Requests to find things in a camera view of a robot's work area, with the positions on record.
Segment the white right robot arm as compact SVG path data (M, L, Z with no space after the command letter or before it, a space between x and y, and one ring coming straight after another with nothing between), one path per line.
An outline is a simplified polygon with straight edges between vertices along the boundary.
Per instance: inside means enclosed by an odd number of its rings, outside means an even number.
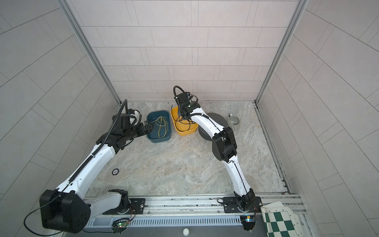
M222 126L213 120L201 108L198 101L192 100L192 95L181 87L173 87L174 99L178 105L178 115L184 120L198 124L212 139L212 152L221 161L232 181L238 208L242 212L254 211L256 195L244 177L237 157L237 144L233 130Z

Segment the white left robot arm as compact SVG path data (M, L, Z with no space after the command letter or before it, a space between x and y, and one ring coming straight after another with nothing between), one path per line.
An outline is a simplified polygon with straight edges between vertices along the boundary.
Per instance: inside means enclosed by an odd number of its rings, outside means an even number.
M131 211L128 192L113 189L106 194L85 198L85 195L103 167L119 150L135 138L152 132L154 125L142 122L139 111L129 109L124 100L112 117L109 131L96 142L89 156L55 190L46 190L39 199L41 223L45 229L79 233L88 221L107 211L124 214Z

